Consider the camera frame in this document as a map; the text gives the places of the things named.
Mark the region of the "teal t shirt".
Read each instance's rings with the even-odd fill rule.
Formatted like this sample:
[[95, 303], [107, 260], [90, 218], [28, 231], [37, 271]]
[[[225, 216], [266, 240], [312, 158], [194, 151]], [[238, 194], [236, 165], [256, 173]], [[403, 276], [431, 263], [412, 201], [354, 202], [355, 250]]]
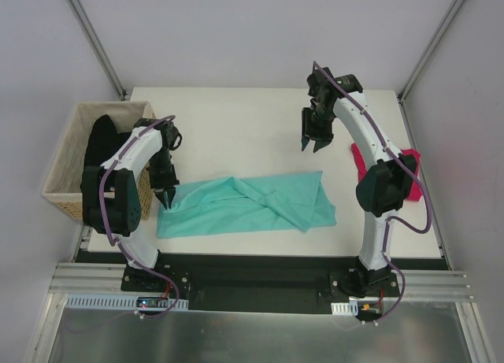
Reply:
[[241, 232], [298, 230], [336, 225], [335, 206], [322, 171], [186, 183], [157, 216], [157, 237], [175, 239]]

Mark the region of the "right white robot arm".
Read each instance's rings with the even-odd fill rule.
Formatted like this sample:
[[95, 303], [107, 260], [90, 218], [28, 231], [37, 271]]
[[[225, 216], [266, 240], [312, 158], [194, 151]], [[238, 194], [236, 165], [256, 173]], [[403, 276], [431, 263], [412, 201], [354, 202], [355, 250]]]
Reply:
[[334, 139], [332, 123], [340, 120], [365, 164], [365, 175], [355, 190], [365, 212], [363, 242], [355, 268], [338, 280], [341, 292], [364, 298], [390, 277], [391, 222], [410, 195], [417, 160], [404, 154], [374, 121], [355, 76], [334, 77], [329, 68], [315, 64], [307, 83], [310, 105], [302, 109], [302, 146], [313, 143], [315, 151], [328, 146]]

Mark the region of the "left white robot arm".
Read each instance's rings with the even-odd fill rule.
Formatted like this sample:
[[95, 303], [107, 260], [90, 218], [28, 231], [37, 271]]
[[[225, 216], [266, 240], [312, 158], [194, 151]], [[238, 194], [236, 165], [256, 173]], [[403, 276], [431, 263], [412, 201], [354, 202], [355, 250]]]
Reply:
[[141, 118], [130, 137], [111, 158], [88, 166], [82, 175], [83, 223], [105, 235], [125, 256], [128, 266], [141, 270], [139, 282], [148, 291], [161, 290], [167, 274], [158, 267], [159, 252], [140, 227], [142, 206], [137, 179], [148, 168], [150, 189], [165, 209], [172, 206], [180, 184], [171, 153], [183, 137], [175, 117]]

